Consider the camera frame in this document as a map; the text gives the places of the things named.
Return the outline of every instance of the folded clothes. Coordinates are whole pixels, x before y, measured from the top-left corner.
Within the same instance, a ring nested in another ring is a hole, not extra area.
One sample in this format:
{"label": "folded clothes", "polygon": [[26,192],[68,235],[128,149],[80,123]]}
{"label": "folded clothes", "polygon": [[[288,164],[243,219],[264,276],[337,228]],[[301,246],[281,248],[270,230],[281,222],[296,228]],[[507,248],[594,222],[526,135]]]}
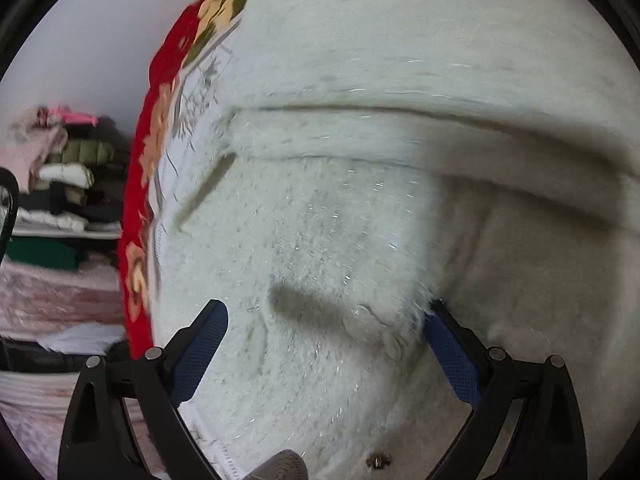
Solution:
{"label": "folded clothes", "polygon": [[103,191],[79,189],[59,182],[52,182],[49,189],[21,193],[18,206],[30,212],[49,212],[52,216],[72,213],[98,223],[119,222],[124,209],[122,200]]}
{"label": "folded clothes", "polygon": [[107,351],[122,341],[126,331],[124,326],[102,323],[81,323],[61,332],[47,334],[38,339],[44,349],[63,354],[107,355]]}
{"label": "folded clothes", "polygon": [[[4,217],[7,208],[0,206],[0,217]],[[79,217],[72,213],[62,213],[60,215],[53,215],[48,211],[27,211],[21,207],[18,208],[17,221],[26,224],[36,224],[39,226],[55,227],[63,231],[70,231],[73,233],[84,232],[88,220]]]}
{"label": "folded clothes", "polygon": [[53,153],[48,162],[79,162],[86,166],[109,164],[115,158],[115,150],[108,142],[97,139],[69,139],[64,150]]}
{"label": "folded clothes", "polygon": [[95,183],[91,170],[77,162],[44,164],[38,170],[38,178],[49,182],[63,182],[84,189],[89,189]]}
{"label": "folded clothes", "polygon": [[37,237],[12,238],[6,254],[15,262],[58,270],[78,270],[87,258],[85,251],[68,247],[53,238]]}
{"label": "folded clothes", "polygon": [[1,146],[0,166],[7,168],[15,175],[20,192],[29,192],[38,170],[49,153],[61,150],[66,143],[66,138],[66,131],[56,127],[37,131],[23,144]]}

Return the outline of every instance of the pink clothing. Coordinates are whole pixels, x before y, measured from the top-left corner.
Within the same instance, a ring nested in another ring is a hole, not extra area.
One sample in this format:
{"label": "pink clothing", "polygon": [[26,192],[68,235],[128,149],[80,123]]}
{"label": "pink clothing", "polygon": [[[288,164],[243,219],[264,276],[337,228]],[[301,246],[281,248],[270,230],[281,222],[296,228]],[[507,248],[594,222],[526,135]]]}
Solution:
{"label": "pink clothing", "polygon": [[65,147],[66,138],[66,130],[60,127],[32,130],[24,144],[0,146],[0,166],[14,174],[21,193],[28,193],[40,166],[49,153],[60,152]]}
{"label": "pink clothing", "polygon": [[49,116],[59,117],[63,124],[91,124],[94,127],[98,125],[96,116],[72,112],[67,106],[50,108]]}
{"label": "pink clothing", "polygon": [[0,267],[0,335],[34,340],[92,321],[124,322],[118,271],[104,257],[83,262],[78,272],[4,259]]}
{"label": "pink clothing", "polygon": [[[71,395],[78,374],[0,372],[0,413],[33,466],[46,480],[58,478],[58,454]],[[146,466],[165,471],[151,442],[137,400],[125,399],[133,433]]]}

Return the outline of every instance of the white fuzzy fabric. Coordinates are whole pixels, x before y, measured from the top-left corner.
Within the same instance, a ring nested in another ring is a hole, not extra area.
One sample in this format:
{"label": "white fuzzy fabric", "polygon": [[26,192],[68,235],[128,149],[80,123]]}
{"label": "white fuzzy fabric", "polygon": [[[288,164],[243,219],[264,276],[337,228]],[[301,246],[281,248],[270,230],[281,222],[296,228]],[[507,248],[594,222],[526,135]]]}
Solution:
{"label": "white fuzzy fabric", "polygon": [[67,164],[43,164],[37,177],[48,182],[62,182],[70,186],[89,189],[94,183],[94,174],[83,164],[70,162]]}
{"label": "white fuzzy fabric", "polygon": [[[4,218],[7,213],[5,206],[0,206],[0,216]],[[16,224],[29,224],[35,227],[53,227],[57,230],[72,233],[82,233],[89,225],[89,221],[81,216],[72,213],[62,213],[60,215],[52,215],[49,211],[27,211],[24,208],[18,208]]]}
{"label": "white fuzzy fabric", "polygon": [[63,354],[107,355],[107,351],[125,338],[123,325],[81,323],[60,332],[40,336],[36,342],[46,350]]}
{"label": "white fuzzy fabric", "polygon": [[640,415],[640,76],[595,10],[249,0],[235,45],[154,323],[227,304],[194,405],[241,468],[289,447],[359,480],[382,450],[378,478],[425,478],[468,413],[417,336],[433,293],[564,357],[599,475]]}

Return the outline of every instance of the metal screw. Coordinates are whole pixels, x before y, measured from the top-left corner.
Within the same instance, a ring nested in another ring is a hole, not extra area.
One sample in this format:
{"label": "metal screw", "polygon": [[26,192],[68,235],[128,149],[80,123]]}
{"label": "metal screw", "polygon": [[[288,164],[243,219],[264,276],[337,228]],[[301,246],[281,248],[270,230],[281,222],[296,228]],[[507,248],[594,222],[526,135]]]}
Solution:
{"label": "metal screw", "polygon": [[162,355],[162,349],[158,346],[152,346],[145,352],[145,358],[153,361]]}
{"label": "metal screw", "polygon": [[494,346],[489,350],[489,357],[494,361],[504,361],[507,357],[507,352],[500,347]]}
{"label": "metal screw", "polygon": [[367,456],[367,466],[373,469],[384,469],[386,466],[391,465],[391,459],[384,453],[371,453]]}
{"label": "metal screw", "polygon": [[562,359],[559,355],[552,355],[549,358],[549,361],[556,368],[562,368],[564,366],[564,359]]}
{"label": "metal screw", "polygon": [[87,368],[95,368],[100,364],[100,358],[97,355],[92,355],[86,360],[85,364]]}

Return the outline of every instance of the black gripper frame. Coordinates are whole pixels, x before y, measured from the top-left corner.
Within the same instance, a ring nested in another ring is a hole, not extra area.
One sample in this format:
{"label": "black gripper frame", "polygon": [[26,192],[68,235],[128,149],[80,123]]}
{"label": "black gripper frame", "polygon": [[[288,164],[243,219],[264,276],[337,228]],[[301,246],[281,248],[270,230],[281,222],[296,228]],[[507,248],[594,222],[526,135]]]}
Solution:
{"label": "black gripper frame", "polygon": [[226,306],[209,301],[191,326],[135,361],[89,358],[69,405],[59,480],[153,480],[124,399],[137,399],[172,480],[220,480],[185,427],[178,405],[190,398],[228,325]]}
{"label": "black gripper frame", "polygon": [[492,352],[457,324],[442,300],[432,301],[430,309],[476,366],[481,399],[427,480],[476,480],[515,399],[524,399],[516,429],[497,471],[487,478],[586,479],[584,431],[564,361],[550,356],[542,364],[531,363],[502,349]]}

